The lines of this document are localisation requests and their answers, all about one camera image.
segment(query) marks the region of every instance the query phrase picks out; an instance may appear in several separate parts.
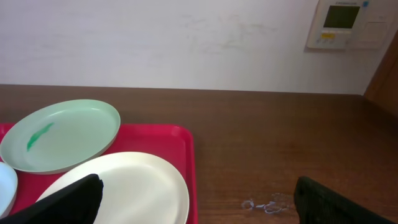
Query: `tray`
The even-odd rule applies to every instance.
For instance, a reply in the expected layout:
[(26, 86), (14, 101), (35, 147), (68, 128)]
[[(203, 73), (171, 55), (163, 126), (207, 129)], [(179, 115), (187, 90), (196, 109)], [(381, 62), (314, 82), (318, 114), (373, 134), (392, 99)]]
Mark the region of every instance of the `tray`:
[[(0, 140), (14, 124), (0, 124)], [(198, 223), (195, 155), (189, 131), (169, 124), (122, 124), (112, 146), (103, 155), (114, 152), (146, 152), (169, 161), (187, 183), (190, 208), (187, 224)], [(61, 174), (36, 175), (17, 170), (17, 198), (10, 214), (35, 203)]]

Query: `wall control panel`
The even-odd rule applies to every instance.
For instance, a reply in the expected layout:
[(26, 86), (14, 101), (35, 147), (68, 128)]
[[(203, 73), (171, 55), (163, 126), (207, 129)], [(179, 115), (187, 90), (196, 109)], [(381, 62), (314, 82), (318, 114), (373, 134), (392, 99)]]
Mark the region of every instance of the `wall control panel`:
[(387, 0), (378, 0), (377, 11), (371, 0), (320, 0), (307, 40), (316, 49), (375, 49), (384, 40), (391, 13)]

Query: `black object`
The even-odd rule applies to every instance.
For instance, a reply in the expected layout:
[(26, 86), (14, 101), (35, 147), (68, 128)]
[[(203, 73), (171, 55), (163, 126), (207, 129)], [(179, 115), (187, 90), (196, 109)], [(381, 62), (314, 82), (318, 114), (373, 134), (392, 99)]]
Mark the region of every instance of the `black object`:
[(300, 177), (294, 192), (300, 224), (392, 224), (308, 177)]
[(3, 218), (0, 224), (92, 224), (102, 200), (103, 182), (90, 174)]

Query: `green stain on plate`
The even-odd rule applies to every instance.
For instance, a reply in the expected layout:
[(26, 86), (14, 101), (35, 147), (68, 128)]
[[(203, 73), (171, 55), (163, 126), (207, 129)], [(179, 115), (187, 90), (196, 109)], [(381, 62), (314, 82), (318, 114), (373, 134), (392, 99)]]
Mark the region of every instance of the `green stain on plate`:
[(34, 133), (34, 134), (32, 135), (32, 137), (30, 137), (30, 140), (29, 140), (29, 142), (27, 143), (27, 147), (26, 147), (26, 149), (27, 149), (28, 152), (29, 152), (30, 148), (33, 146), (33, 144), (39, 139), (39, 137), (40, 137), (42, 134), (44, 134), (44, 133), (46, 133), (47, 131), (49, 131), (50, 127), (51, 127), (53, 124), (54, 124), (54, 122), (52, 122), (52, 123), (46, 125), (44, 128), (42, 128), (42, 129), (38, 130), (36, 133)]

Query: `light green plate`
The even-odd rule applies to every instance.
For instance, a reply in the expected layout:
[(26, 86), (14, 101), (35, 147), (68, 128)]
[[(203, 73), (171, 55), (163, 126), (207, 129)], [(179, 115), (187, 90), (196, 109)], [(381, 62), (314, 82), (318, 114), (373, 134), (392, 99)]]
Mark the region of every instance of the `light green plate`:
[(98, 100), (71, 100), (20, 120), (0, 144), (11, 167), (35, 174), (65, 172), (101, 155), (113, 142), (120, 115)]

